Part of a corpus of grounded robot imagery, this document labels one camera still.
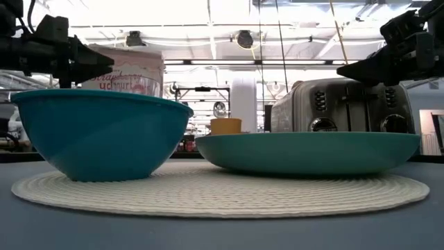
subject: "teal bowl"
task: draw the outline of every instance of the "teal bowl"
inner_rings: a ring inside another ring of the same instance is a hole
[[[266,174],[374,174],[405,163],[419,135],[370,132],[253,133],[196,139],[219,167]]]
[[[11,100],[33,146],[74,181],[148,177],[193,115],[174,101],[103,90],[31,90]]]

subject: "white pillar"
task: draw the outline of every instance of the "white pillar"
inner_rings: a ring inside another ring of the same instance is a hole
[[[242,120],[242,132],[257,132],[256,72],[233,72],[231,117]]]

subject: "stainless steel toaster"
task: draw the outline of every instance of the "stainless steel toaster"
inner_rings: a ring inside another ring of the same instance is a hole
[[[349,78],[306,81],[271,108],[271,132],[415,133],[402,85],[366,87]]]

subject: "woven placemat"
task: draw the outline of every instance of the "woven placemat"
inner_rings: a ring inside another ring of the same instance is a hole
[[[353,179],[266,178],[206,162],[166,163],[144,180],[82,183],[60,172],[16,182],[12,192],[50,206],[131,215],[303,217],[393,208],[424,199],[429,188],[395,175]]]

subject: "yellow cup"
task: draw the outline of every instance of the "yellow cup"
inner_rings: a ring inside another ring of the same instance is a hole
[[[217,118],[210,121],[212,135],[232,135],[241,133],[242,120],[237,118]]]

